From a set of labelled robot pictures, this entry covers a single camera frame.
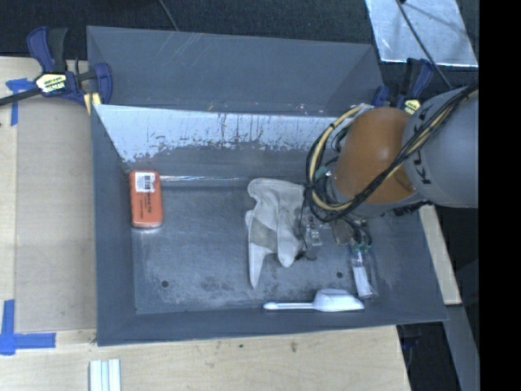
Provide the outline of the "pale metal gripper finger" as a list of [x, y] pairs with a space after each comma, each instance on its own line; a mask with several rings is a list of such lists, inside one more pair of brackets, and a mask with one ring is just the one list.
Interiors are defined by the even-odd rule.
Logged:
[[304, 256], [310, 261], [315, 261], [321, 247], [322, 239], [319, 229], [306, 226], [304, 232]]

